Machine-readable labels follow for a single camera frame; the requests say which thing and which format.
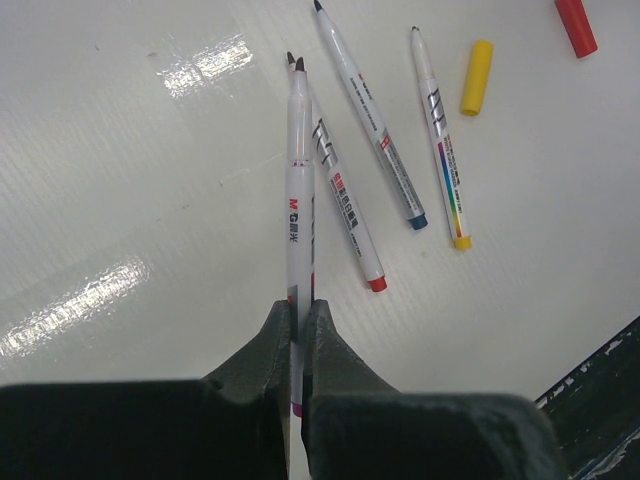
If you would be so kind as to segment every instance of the white surface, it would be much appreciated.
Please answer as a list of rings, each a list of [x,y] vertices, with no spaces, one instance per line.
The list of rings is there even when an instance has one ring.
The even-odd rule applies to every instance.
[[[257,332],[286,289],[291,49],[389,282],[365,289],[317,182],[316,293],[340,333],[401,390],[542,393],[640,313],[640,3],[585,5],[600,50],[578,61],[550,0],[324,1],[424,203],[414,233],[311,1],[2,2],[0,382],[204,375]],[[449,112],[466,253],[449,245],[413,24]],[[493,67],[467,119],[479,38]]]

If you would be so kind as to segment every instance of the marker cap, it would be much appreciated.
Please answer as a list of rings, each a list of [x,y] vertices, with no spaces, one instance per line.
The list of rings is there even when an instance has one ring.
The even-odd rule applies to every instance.
[[[369,285],[371,286],[371,290],[373,290],[375,293],[387,289],[387,281],[384,279],[384,276],[376,278],[375,280],[370,280]]]
[[[471,237],[456,238],[453,244],[458,250],[469,250],[471,248]]]
[[[410,219],[409,223],[414,230],[420,230],[429,224],[429,222],[427,222],[427,216],[424,213],[418,217]]]
[[[471,51],[467,69],[467,80],[460,104],[460,113],[463,115],[473,117],[480,113],[489,80],[492,57],[493,44],[486,40],[478,40]]]
[[[576,57],[586,57],[595,52],[598,44],[591,31],[582,0],[556,0],[556,8],[569,35],[573,50],[576,52]]]

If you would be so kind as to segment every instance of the pen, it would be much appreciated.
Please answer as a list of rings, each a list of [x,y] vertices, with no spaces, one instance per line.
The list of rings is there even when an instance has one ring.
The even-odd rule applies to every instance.
[[[291,403],[302,416],[305,327],[314,299],[314,176],[311,97],[304,61],[292,74],[287,109],[287,299],[291,306]]]
[[[471,248],[471,236],[469,235],[467,219],[462,208],[460,175],[458,175],[453,145],[449,137],[447,117],[444,114],[440,89],[433,73],[429,52],[420,36],[418,27],[413,27],[411,30],[411,49],[420,84],[422,105],[429,124],[431,146],[433,147],[438,167],[440,186],[442,187],[444,205],[449,220],[449,230],[455,247],[458,250],[468,250]]]
[[[287,52],[289,69],[295,70],[295,59],[291,52]],[[340,217],[349,235],[351,245],[358,257],[360,268],[365,279],[369,282],[371,290],[381,292],[387,288],[384,278],[384,270],[380,264],[378,253],[373,245],[364,217],[358,207],[356,197],[347,181],[347,175],[342,162],[338,159],[327,124],[322,118],[315,101],[313,92],[310,91],[313,140],[316,146],[317,159],[324,166],[331,193],[336,201]]]
[[[351,102],[367,131],[369,141],[376,151],[382,169],[396,193],[405,217],[409,220],[414,230],[420,230],[427,226],[427,217],[402,164],[402,160],[400,160],[398,151],[382,121],[378,107],[373,101],[369,88],[364,82],[358,66],[351,58],[336,26],[318,0],[314,0],[314,5],[318,15],[320,31],[327,43],[331,57],[347,89]]]

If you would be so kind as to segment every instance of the whiteboard marker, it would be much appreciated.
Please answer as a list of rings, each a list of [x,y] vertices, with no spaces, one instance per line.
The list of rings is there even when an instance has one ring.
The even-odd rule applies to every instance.
[[[306,323],[314,300],[314,176],[311,97],[299,58],[287,111],[287,299],[291,306],[291,403],[302,416]]]
[[[438,167],[444,205],[449,219],[449,230],[455,247],[458,250],[468,250],[471,248],[471,235],[462,208],[460,176],[456,166],[456,157],[453,154],[453,145],[451,137],[449,137],[447,117],[444,114],[438,82],[433,73],[427,46],[420,36],[418,27],[413,27],[411,30],[411,49],[420,84],[422,105],[429,124],[431,146]]]
[[[367,131],[369,141],[376,151],[382,169],[402,206],[405,217],[414,230],[420,230],[427,226],[427,217],[402,160],[400,160],[398,151],[382,121],[378,107],[373,101],[369,87],[364,82],[358,66],[351,58],[342,36],[320,2],[314,0],[314,5],[320,31],[338,69],[342,83],[344,83],[360,121]]]
[[[289,69],[295,70],[295,59],[291,52],[287,52]],[[324,166],[331,193],[336,201],[340,217],[351,240],[353,250],[358,257],[360,268],[365,279],[374,292],[382,292],[387,288],[384,270],[380,264],[378,253],[369,235],[367,224],[364,221],[353,190],[347,181],[347,175],[343,164],[338,159],[333,143],[329,136],[329,130],[318,110],[313,92],[310,93],[312,105],[313,140],[316,146],[317,159]]]

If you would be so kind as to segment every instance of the red end cap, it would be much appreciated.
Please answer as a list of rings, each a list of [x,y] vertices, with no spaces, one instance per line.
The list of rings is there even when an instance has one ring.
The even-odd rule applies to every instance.
[[[371,290],[378,293],[383,290],[386,290],[387,281],[384,279],[384,277],[380,277],[380,278],[376,278],[375,280],[371,280],[369,282],[369,285],[371,285]]]
[[[576,52],[576,57],[586,57],[595,52],[598,44],[591,31],[582,0],[556,0],[556,8]]]

